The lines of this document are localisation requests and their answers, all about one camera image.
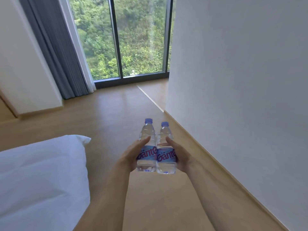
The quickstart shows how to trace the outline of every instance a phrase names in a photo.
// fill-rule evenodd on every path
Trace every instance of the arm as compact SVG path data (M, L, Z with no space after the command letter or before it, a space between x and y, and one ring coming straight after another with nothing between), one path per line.
M201 205L216 231L281 230L271 225L269 217L248 197L239 195L206 170L185 148L170 138L175 149L177 167L187 173Z
M150 137L135 141L116 162L107 179L106 186L79 220L74 231L121 231L129 174L136 168L136 158Z

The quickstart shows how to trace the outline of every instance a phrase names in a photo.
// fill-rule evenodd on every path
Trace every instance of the gray curtain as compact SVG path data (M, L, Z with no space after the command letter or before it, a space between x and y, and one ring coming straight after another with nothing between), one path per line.
M64 99L89 93L59 0L19 0Z

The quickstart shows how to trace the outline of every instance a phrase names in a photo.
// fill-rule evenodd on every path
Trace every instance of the blue bottle cap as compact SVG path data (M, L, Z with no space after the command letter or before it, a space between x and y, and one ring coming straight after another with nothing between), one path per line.
M152 124L153 123L153 120L152 118L146 118L145 121L144 121L145 124Z
M161 126L162 126L162 127L169 127L169 123L168 123L168 122L162 122L162 123L161 123Z

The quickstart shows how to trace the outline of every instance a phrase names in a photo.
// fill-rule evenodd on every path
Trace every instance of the forearm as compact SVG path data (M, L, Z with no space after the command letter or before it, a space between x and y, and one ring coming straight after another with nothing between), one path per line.
M216 231L264 230L260 220L267 220L267 215L250 198L221 183L197 160L189 164L187 175Z
M121 231L130 168L119 160L110 172L106 186L91 202L74 231Z

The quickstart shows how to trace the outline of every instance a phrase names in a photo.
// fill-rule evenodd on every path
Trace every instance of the right arm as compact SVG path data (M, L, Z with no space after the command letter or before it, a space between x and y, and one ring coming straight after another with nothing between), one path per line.
M281 230L269 227L268 215L250 198L239 196L222 184L189 152L170 138L167 142L175 149L177 168L187 173L201 205L216 231Z

